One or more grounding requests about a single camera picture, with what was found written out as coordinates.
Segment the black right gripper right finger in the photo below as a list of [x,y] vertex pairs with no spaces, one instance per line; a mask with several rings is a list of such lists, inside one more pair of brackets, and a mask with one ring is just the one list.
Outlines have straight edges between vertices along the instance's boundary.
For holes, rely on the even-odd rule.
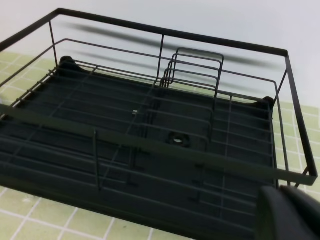
[[281,186],[280,191],[289,199],[308,225],[320,224],[320,203],[292,186]]

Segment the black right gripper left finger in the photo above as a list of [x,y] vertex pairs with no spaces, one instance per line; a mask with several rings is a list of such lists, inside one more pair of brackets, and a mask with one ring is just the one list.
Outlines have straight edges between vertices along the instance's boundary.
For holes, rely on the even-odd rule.
[[256,202],[256,240],[318,240],[320,225],[308,225],[279,189],[262,187]]

